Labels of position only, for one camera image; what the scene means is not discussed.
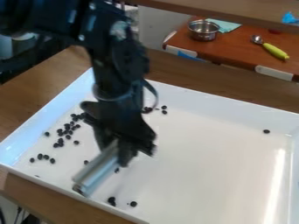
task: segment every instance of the wire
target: wire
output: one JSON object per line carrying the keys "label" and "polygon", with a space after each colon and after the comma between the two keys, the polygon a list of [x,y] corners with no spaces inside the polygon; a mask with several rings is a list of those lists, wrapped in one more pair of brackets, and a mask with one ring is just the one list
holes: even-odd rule
{"label": "wire", "polygon": [[0,221],[1,221],[1,224],[6,224],[6,221],[5,221],[5,218],[4,218],[4,215],[3,215],[3,212],[2,212],[1,208],[0,208]]}
{"label": "wire", "polygon": [[23,209],[23,213],[22,213],[22,220],[21,223],[24,221],[24,216],[25,216],[26,211]]}
{"label": "wire", "polygon": [[14,224],[17,224],[18,216],[20,215],[21,212],[22,212],[22,208],[20,206],[18,206],[17,207],[17,216],[16,216],[16,219],[14,221]]}

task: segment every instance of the spoon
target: spoon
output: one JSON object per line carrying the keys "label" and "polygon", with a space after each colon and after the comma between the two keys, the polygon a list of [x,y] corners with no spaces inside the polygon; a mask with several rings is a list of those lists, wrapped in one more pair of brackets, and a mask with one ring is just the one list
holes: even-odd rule
{"label": "spoon", "polygon": [[287,53],[282,51],[281,49],[277,48],[276,46],[270,45],[268,43],[264,43],[261,36],[253,35],[251,36],[251,41],[257,45],[262,45],[265,47],[271,54],[273,54],[276,58],[281,60],[288,60],[289,56]]}

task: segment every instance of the white wall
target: white wall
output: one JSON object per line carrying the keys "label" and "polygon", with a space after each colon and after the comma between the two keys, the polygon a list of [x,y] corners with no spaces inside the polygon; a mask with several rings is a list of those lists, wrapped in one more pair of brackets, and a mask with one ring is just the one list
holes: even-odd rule
{"label": "white wall", "polygon": [[190,16],[139,6],[139,40],[148,48],[162,50],[165,37]]}

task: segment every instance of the wooden table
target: wooden table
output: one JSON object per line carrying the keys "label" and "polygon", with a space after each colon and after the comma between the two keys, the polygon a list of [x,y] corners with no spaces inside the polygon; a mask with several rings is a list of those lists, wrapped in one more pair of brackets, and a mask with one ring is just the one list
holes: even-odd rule
{"label": "wooden table", "polygon": [[[253,44],[250,37],[254,34],[261,35],[266,42],[281,48],[288,53],[290,59],[277,59],[260,45]],[[166,51],[173,51],[173,47],[182,49],[182,52],[191,51],[193,55],[204,60],[267,73],[270,76],[273,72],[267,68],[273,68],[281,71],[282,77],[299,81],[299,36],[295,34],[273,34],[265,28],[242,25],[234,31],[219,33],[211,42],[199,42],[190,38],[188,24],[185,23],[163,44]]]}
{"label": "wooden table", "polygon": [[[199,63],[166,52],[149,51],[149,57],[148,78],[152,80],[299,113],[299,87],[294,82]],[[89,67],[85,51],[70,47],[1,86],[0,140]],[[2,195],[50,223],[131,223],[10,173],[3,178],[0,172],[0,184]]]}

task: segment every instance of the white tray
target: white tray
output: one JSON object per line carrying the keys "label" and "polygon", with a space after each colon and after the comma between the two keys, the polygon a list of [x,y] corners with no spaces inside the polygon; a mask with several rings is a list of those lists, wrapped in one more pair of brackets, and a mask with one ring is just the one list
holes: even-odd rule
{"label": "white tray", "polygon": [[[298,114],[154,81],[159,106],[168,106],[168,115],[155,110],[144,116],[158,134],[156,155],[140,153],[90,199],[73,192],[71,177],[99,153],[93,132],[80,122],[73,135],[80,145],[66,140],[65,147],[53,149],[52,144],[56,129],[81,112],[79,103],[93,99],[93,81],[89,69],[2,141],[0,163],[39,185],[138,223],[298,223]],[[146,103],[151,100],[147,94]],[[45,131],[51,136],[45,137]],[[38,153],[57,163],[29,163]],[[106,203],[110,196],[117,207]],[[127,205],[132,200],[137,207]]]}

